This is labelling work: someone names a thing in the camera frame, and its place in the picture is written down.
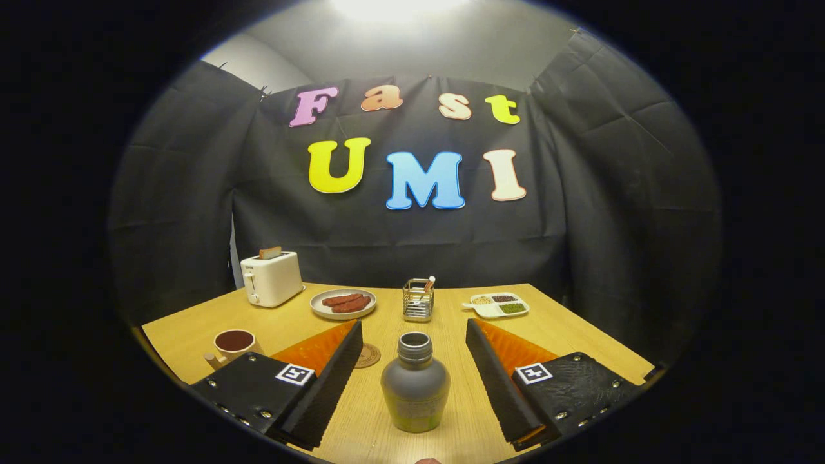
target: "coffee cup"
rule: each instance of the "coffee cup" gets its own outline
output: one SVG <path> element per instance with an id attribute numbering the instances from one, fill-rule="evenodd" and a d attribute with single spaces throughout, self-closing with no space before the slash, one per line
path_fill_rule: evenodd
<path id="1" fill-rule="evenodd" d="M 220 357 L 215 358 L 214 356 L 210 356 L 209 353 L 205 355 L 206 361 L 212 365 L 212 367 L 223 366 L 246 352 L 252 351 L 263 354 L 261 345 L 255 338 L 255 334 L 248 330 L 224 330 L 215 335 L 213 344 L 214 347 L 218 349 Z"/>

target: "gray bottle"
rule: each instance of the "gray bottle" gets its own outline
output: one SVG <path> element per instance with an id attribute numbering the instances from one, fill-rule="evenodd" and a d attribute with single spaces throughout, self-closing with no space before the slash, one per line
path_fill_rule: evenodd
<path id="1" fill-rule="evenodd" d="M 384 368 L 381 388 L 393 424 L 405 432 L 438 427 L 450 373 L 432 357 L 432 341 L 423 332 L 407 332 L 398 339 L 398 357 Z"/>

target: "wooden table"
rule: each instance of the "wooden table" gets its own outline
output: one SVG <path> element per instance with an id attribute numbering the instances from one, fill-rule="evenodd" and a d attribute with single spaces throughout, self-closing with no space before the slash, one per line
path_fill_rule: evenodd
<path id="1" fill-rule="evenodd" d="M 160 357 L 182 381 L 193 384 L 213 372 L 204 353 L 216 353 L 213 338 L 221 330 L 246 329 L 271 355 L 340 321 L 318 317 L 309 300 L 336 286 L 306 283 L 306 290 L 278 308 L 251 305 L 240 289 L 143 326 Z M 516 454 L 504 440 L 481 376 L 464 344 L 467 319 L 477 317 L 461 303 L 472 295 L 511 291 L 528 305 L 527 315 L 493 320 L 502 329 L 563 356 L 585 352 L 636 385 L 653 369 L 581 317 L 529 284 L 483 288 L 436 287 L 432 320 L 403 320 L 400 288 L 360 287 L 375 293 L 377 306 L 362 318 L 364 343 L 381 351 L 373 366 L 355 369 L 341 396 L 320 447 L 310 454 L 331 462 L 413 464 L 434 457 L 444 464 L 499 462 Z M 396 357 L 398 337 L 410 331 L 430 335 L 433 356 L 444 363 L 452 379 L 441 425 L 427 433 L 395 428 L 381 393 L 381 372 Z"/>

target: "blue letter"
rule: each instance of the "blue letter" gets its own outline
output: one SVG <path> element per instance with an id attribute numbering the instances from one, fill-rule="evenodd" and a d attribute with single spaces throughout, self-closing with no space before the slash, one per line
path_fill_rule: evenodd
<path id="1" fill-rule="evenodd" d="M 413 201 L 407 197 L 407 186 L 422 208 L 436 185 L 438 190 L 436 197 L 432 199 L 434 207 L 455 209 L 464 206 L 464 198 L 459 193 L 460 154 L 442 151 L 432 160 L 426 173 L 409 152 L 388 154 L 387 162 L 393 165 L 393 196 L 387 200 L 390 210 L 406 210 L 413 205 Z"/>

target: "black curtain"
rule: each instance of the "black curtain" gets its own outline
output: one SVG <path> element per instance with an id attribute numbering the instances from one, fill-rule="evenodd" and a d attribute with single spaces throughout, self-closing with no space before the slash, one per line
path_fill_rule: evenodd
<path id="1" fill-rule="evenodd" d="M 569 307 L 652 362 L 675 360 L 714 289 L 719 188 L 678 105 L 586 31 L 530 87 L 558 149 Z"/>
<path id="2" fill-rule="evenodd" d="M 364 92 L 395 85 L 403 104 L 362 111 Z M 289 127 L 297 94 L 337 87 L 312 125 Z M 438 96 L 469 99 L 466 121 Z M 515 125 L 484 99 L 517 104 Z M 368 137 L 361 182 L 325 194 L 309 184 L 307 147 Z M 494 201 L 482 155 L 512 149 L 524 198 Z M 464 207 L 391 211 L 386 156 L 462 156 Z M 261 100 L 197 63 L 158 100 L 127 149 L 111 208 L 111 249 L 124 307 L 138 324 L 233 290 L 238 256 L 279 244 L 307 282 L 400 288 L 529 282 L 652 362 L 672 362 L 701 316 L 720 253 L 710 164 L 676 103 L 622 54 L 579 32 L 529 92 L 440 77 L 318 83 Z"/>
<path id="3" fill-rule="evenodd" d="M 136 324 L 234 289 L 230 179 L 260 100 L 241 79 L 195 63 L 125 148 L 107 227 L 115 288 Z"/>
<path id="4" fill-rule="evenodd" d="M 395 85 L 403 103 L 366 112 L 364 93 Z M 289 127 L 297 93 L 337 87 L 338 97 L 312 125 Z M 472 116 L 465 121 L 438 111 L 443 92 L 464 95 Z M 517 104 L 521 121 L 497 121 L 486 97 L 504 95 Z M 338 143 L 330 173 L 347 172 L 344 142 L 370 138 L 364 174 L 348 192 L 321 193 L 308 180 L 307 147 Z M 494 201 L 493 175 L 483 154 L 512 149 L 518 181 L 527 190 L 515 201 Z M 273 94 L 252 120 L 234 193 L 235 239 L 241 259 L 280 244 L 298 253 L 307 282 L 381 286 L 399 290 L 412 277 L 437 277 L 437 285 L 490 286 L 530 282 L 560 301 L 566 286 L 564 204 L 553 141 L 539 108 L 524 92 L 459 79 L 377 78 L 320 83 Z M 436 209 L 432 197 L 420 207 L 393 211 L 387 155 L 410 152 L 427 170 L 440 152 L 455 152 L 458 209 Z"/>

